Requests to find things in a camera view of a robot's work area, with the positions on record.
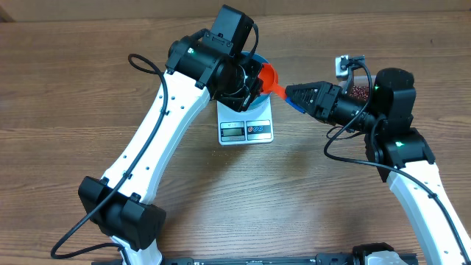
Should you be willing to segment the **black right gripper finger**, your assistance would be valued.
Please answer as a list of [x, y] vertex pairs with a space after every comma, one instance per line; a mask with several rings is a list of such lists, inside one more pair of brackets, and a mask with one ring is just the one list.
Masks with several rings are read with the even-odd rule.
[[316, 99], [304, 100], [288, 97], [286, 102], [301, 113], [318, 113], [321, 110]]
[[322, 89], [329, 87], [330, 83], [325, 81], [288, 85], [286, 95], [293, 103], [310, 103], [316, 100]]

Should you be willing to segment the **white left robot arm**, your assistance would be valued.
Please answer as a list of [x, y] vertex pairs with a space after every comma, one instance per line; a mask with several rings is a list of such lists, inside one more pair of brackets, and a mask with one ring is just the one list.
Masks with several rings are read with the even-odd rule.
[[223, 6], [213, 26], [169, 48], [160, 88], [121, 156], [100, 178], [86, 177], [79, 198], [91, 221], [110, 237], [120, 264], [160, 264], [157, 236], [166, 212], [154, 205], [163, 172], [189, 125], [216, 100], [243, 112], [258, 97], [262, 65], [243, 53], [255, 22]]

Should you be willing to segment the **red measuring scoop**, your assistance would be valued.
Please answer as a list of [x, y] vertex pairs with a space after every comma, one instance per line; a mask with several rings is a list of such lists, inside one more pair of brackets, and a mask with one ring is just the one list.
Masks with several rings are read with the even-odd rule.
[[262, 81], [261, 94], [275, 93], [282, 100], [287, 99], [286, 89], [279, 85], [279, 77], [275, 68], [269, 63], [262, 63], [262, 69], [258, 74]]

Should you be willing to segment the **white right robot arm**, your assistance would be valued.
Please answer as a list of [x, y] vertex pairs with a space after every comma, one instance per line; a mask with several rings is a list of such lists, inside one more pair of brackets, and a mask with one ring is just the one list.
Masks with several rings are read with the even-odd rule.
[[431, 148], [411, 125], [413, 74], [385, 68], [369, 78], [368, 88], [365, 103], [329, 82], [290, 85], [286, 95], [301, 113], [364, 134], [363, 163], [378, 169], [400, 201], [429, 264], [469, 264], [470, 236], [446, 195]]

